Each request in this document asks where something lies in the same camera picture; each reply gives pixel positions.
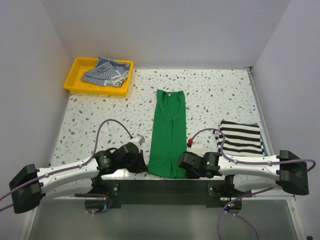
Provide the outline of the green tank top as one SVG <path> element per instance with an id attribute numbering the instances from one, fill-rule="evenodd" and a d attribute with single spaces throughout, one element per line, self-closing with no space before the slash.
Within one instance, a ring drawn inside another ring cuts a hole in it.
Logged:
<path id="1" fill-rule="evenodd" d="M 178 167 L 180 154 L 186 151 L 186 100 L 183 91 L 158 89 L 154 111 L 148 172 L 165 179 L 185 179 Z"/>

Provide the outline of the blue striped tank top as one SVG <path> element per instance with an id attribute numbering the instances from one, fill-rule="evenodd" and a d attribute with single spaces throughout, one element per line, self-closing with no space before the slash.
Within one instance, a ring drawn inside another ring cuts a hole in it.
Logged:
<path id="1" fill-rule="evenodd" d="M 81 76 L 81 81 L 101 87 L 122 87 L 129 76 L 130 64 L 99 56 L 95 67 Z"/>

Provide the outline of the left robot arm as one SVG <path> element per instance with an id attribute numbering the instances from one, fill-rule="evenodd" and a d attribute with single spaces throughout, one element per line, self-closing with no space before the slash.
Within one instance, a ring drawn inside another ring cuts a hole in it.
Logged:
<path id="1" fill-rule="evenodd" d="M 104 184 L 95 178 L 111 175 L 119 169 L 135 174 L 148 170 L 143 151 L 136 144 L 129 142 L 120 148 L 101 150 L 82 161 L 60 167 L 36 168 L 28 164 L 9 182 L 13 211 L 22 214 L 36 208 L 45 197 L 61 197 L 62 192 L 57 188 L 83 179 L 90 179 L 86 191 L 99 196 Z"/>

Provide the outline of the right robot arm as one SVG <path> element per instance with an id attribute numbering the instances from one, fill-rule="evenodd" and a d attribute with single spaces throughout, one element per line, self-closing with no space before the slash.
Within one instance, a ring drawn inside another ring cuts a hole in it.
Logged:
<path id="1" fill-rule="evenodd" d="M 230 197 L 238 192 L 279 188 L 291 195 L 309 194 L 307 162 L 288 150 L 270 156 L 231 156 L 207 152 L 203 156 L 185 151 L 177 165 L 188 179 L 225 177 L 223 192 Z"/>

